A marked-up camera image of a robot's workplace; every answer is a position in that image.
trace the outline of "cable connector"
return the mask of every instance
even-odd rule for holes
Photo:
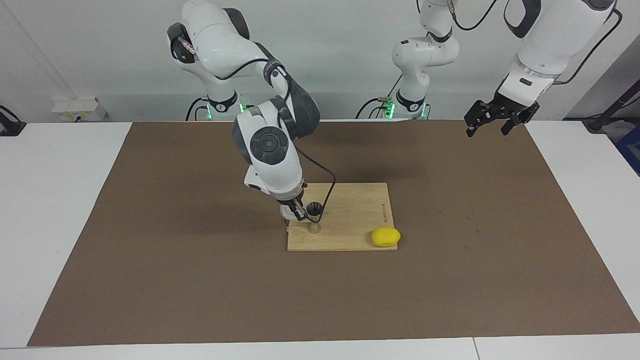
[[[394,111],[396,110],[396,104],[393,102],[393,100],[390,97],[384,98],[384,100],[382,100],[381,102],[382,102],[382,105],[380,106],[380,108],[384,110],[383,112],[384,117],[387,119],[393,118]]]
[[[449,12],[451,13],[451,16],[453,16],[455,18],[456,17],[456,8],[453,5],[453,0],[447,0],[447,6],[449,7]]]

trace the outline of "brown paper mat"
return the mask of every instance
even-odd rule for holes
[[[287,252],[230,130],[132,126],[29,346],[640,332],[524,127],[325,123],[299,141],[339,181],[388,183],[394,252]]]

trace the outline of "white tabletop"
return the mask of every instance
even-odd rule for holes
[[[1,358],[637,359],[640,334],[22,348],[130,126],[30,124],[16,138],[0,138]],[[640,317],[640,178],[606,136],[589,134],[581,123],[527,128]]]

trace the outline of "black cable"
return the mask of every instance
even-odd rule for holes
[[[287,103],[287,100],[289,100],[289,96],[291,95],[291,77],[287,74],[284,77],[287,80],[287,93],[284,96],[284,103]]]
[[[373,112],[374,112],[374,111],[376,111],[376,110],[384,110],[384,109],[385,109],[385,107],[384,107],[384,106],[378,106],[377,108],[374,108],[374,109],[373,109],[373,110],[371,110],[371,112],[369,113],[369,118],[368,118],[368,119],[371,119],[371,116],[373,116]]]
[[[631,106],[634,102],[636,102],[638,100],[640,100],[640,96],[638,96],[635,99],[629,101],[628,103],[624,104],[623,106],[620,106],[620,108],[618,110],[616,110],[616,112],[626,108],[627,106]],[[578,119],[581,119],[581,120],[593,119],[593,118],[599,117],[602,114],[604,114],[604,113],[599,113],[599,114],[595,114],[595,115],[587,116],[587,117],[581,117],[581,118],[578,118]]]
[[[493,8],[493,6],[495,5],[495,3],[497,1],[498,0],[493,0],[491,5],[489,6],[489,9],[487,9],[486,12],[484,13],[484,15],[480,18],[480,21],[478,21],[476,25],[473,25],[470,28],[465,28],[464,26],[460,25],[460,23],[458,22],[458,17],[456,16],[456,11],[455,10],[451,13],[451,17],[453,17],[453,22],[456,23],[456,26],[458,27],[458,29],[460,29],[462,31],[471,31],[471,30],[477,28],[478,26],[480,26],[480,24],[482,24],[482,22],[486,19],[487,15],[489,15],[489,13],[491,12],[491,9]]]
[[[326,197],[324,198],[324,202],[323,202],[323,205],[322,205],[322,212],[320,212],[320,215],[318,216],[318,220],[313,221],[313,220],[311,220],[311,218],[309,218],[308,215],[305,215],[305,218],[307,220],[311,221],[314,224],[318,224],[318,223],[320,223],[320,220],[322,220],[322,216],[324,215],[324,211],[326,209],[326,202],[329,200],[329,196],[331,196],[331,192],[333,191],[333,187],[335,186],[335,174],[333,173],[333,171],[331,171],[328,168],[322,166],[322,164],[320,164],[316,160],[313,160],[309,155],[305,154],[302,150],[300,150],[300,148],[298,146],[296,146],[295,144],[293,146],[295,146],[297,152],[300,153],[300,155],[304,156],[307,160],[311,161],[315,166],[317,166],[317,167],[323,169],[325,172],[329,173],[329,175],[331,175],[331,177],[333,178],[333,181],[331,182],[331,187],[329,188],[329,191],[327,191]]]
[[[203,106],[198,106],[196,108],[195,114],[193,115],[193,117],[196,118],[196,121],[198,121],[198,110],[207,110],[207,113],[209,112],[209,108],[208,107],[206,107],[204,105]]]
[[[369,105],[370,103],[375,102],[375,101],[378,101],[377,97],[374,97],[373,99],[365,102],[364,105],[362,105],[362,107],[360,108],[360,110],[358,110],[358,113],[356,114],[356,117],[354,119],[357,119],[358,117],[360,117],[360,114],[361,114],[362,110],[364,110],[364,108],[366,108],[367,105]]]
[[[196,106],[196,104],[197,104],[199,101],[202,101],[202,98],[201,98],[201,97],[199,97],[199,98],[195,99],[195,100],[191,103],[191,106],[189,107],[189,110],[187,111],[187,116],[185,116],[185,117],[184,117],[184,121],[189,121],[189,116],[191,116],[191,111],[193,110],[193,107],[194,107],[194,106]]]
[[[396,83],[394,84],[394,86],[391,87],[391,90],[389,90],[389,94],[387,94],[387,97],[391,96],[391,93],[394,92],[394,89],[396,88],[396,86],[398,85],[398,83],[400,82],[400,79],[402,79],[402,74],[400,74],[400,76],[398,76],[398,80],[396,80]],[[378,109],[378,112],[376,114],[376,119],[380,116],[380,110]]]
[[[9,109],[5,108],[5,107],[4,107],[4,106],[2,106],[2,105],[0,105],[0,109],[4,110],[4,112],[6,112],[7,114],[9,114],[9,115],[13,116],[13,117],[15,118],[15,120],[18,120],[18,122],[22,122],[22,121],[20,120],[20,118],[18,118],[18,116],[16,116],[16,114],[14,114],[14,113],[13,113],[13,111],[11,111],[11,110],[9,110]]]
[[[228,79],[232,78],[233,75],[236,75],[238,72],[240,72],[240,70],[244,69],[245,67],[247,67],[247,66],[249,66],[249,65],[251,65],[253,63],[258,63],[258,62],[261,62],[261,61],[268,62],[269,60],[268,59],[264,59],[264,58],[250,60],[250,61],[240,65],[240,67],[237,68],[236,70],[234,70],[231,74],[229,74],[229,75],[227,75],[227,76],[225,76],[223,78],[221,78],[219,76],[216,76],[216,78],[218,78],[219,80],[228,80]]]
[[[431,115],[431,104],[425,104],[425,106],[429,106],[429,112],[427,113],[427,118],[425,120],[429,120],[429,115]]]
[[[554,81],[553,85],[566,85],[570,83],[571,80],[573,80],[576,77],[576,75],[580,72],[580,70],[582,70],[582,67],[584,66],[584,64],[587,62],[587,60],[589,60],[589,58],[596,51],[596,49],[598,49],[600,44],[602,44],[602,42],[604,42],[604,40],[606,40],[607,37],[616,30],[616,28],[622,22],[622,13],[618,9],[613,9],[613,13],[615,13],[618,16],[618,21],[616,21],[616,24],[609,31],[607,31],[607,33],[593,46],[591,51],[587,54],[587,56],[585,56],[585,58],[582,60],[582,63],[580,63],[578,68],[575,69],[575,72],[573,73],[573,75],[571,75],[569,79],[567,79],[566,81]]]

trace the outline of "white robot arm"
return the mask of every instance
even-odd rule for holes
[[[249,30],[242,13],[236,9],[222,9],[227,16],[227,21],[235,24],[242,37],[249,39]],[[230,84],[230,80],[221,80],[214,76],[202,65],[196,55],[195,49],[186,40],[189,39],[185,26],[179,22],[170,26],[167,30],[168,43],[172,51],[173,61],[182,70],[197,76],[203,83],[207,97],[207,107],[214,120],[234,120],[238,114],[245,110],[243,96]]]
[[[460,50],[447,0],[424,0],[420,23],[428,32],[425,37],[402,40],[393,48],[393,62],[402,71],[399,90],[394,94],[394,117],[420,115],[429,88],[426,68],[452,63]]]
[[[285,67],[262,45],[249,41],[241,17],[237,10],[223,10],[206,0],[189,0],[182,8],[184,24],[176,23],[168,32],[173,57],[184,63],[192,60],[192,54],[193,60],[202,64],[196,71],[205,85],[236,76],[260,76],[278,93],[240,113],[232,135],[250,165],[244,183],[274,197],[302,220],[307,217],[301,204],[305,183],[292,141],[313,133],[320,113],[313,98]]]
[[[616,0],[514,0],[504,12],[522,46],[489,103],[476,101],[465,115],[467,135],[497,119],[502,134],[527,123],[537,99],[560,76],[614,11]]]

